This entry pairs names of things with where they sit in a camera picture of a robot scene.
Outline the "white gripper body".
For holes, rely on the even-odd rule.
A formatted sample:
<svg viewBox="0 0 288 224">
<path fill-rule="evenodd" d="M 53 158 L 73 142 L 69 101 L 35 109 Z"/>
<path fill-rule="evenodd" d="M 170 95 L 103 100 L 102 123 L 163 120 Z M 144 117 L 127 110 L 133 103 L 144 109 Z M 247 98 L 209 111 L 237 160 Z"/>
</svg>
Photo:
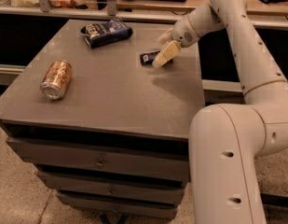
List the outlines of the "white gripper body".
<svg viewBox="0 0 288 224">
<path fill-rule="evenodd" d="M 178 41 L 183 48 L 190 47 L 199 41 L 200 36 L 188 15 L 173 25 L 171 39 Z"/>
</svg>

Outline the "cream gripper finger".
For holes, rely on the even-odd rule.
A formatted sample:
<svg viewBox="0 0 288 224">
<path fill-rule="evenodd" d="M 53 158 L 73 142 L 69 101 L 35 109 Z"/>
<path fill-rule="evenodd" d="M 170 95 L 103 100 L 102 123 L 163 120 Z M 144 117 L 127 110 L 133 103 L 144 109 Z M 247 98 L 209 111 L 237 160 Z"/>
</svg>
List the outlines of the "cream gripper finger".
<svg viewBox="0 0 288 224">
<path fill-rule="evenodd" d="M 172 29 L 169 29 L 167 30 L 164 34 L 162 34 L 158 39 L 157 39 L 157 42 L 160 44 L 160 45 L 163 45 L 167 42 L 170 42 L 171 41 L 171 32 L 172 32 Z"/>
<path fill-rule="evenodd" d="M 155 60 L 152 62 L 152 65 L 155 68 L 160 68 L 168 61 L 176 57 L 181 50 L 181 44 L 178 41 L 170 41 L 168 42 L 156 56 Z"/>
</svg>

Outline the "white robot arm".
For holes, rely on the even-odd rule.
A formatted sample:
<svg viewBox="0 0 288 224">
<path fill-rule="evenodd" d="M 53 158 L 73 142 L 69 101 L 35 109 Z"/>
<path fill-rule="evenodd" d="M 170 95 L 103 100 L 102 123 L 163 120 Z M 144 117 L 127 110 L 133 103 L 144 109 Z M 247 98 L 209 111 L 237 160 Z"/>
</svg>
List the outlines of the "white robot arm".
<svg viewBox="0 0 288 224">
<path fill-rule="evenodd" d="M 209 0 L 163 34 L 160 67 L 225 29 L 244 102 L 202 108 L 188 137 L 196 224 L 267 224 L 254 159 L 288 148 L 288 80 L 246 13 L 245 0 Z"/>
</svg>

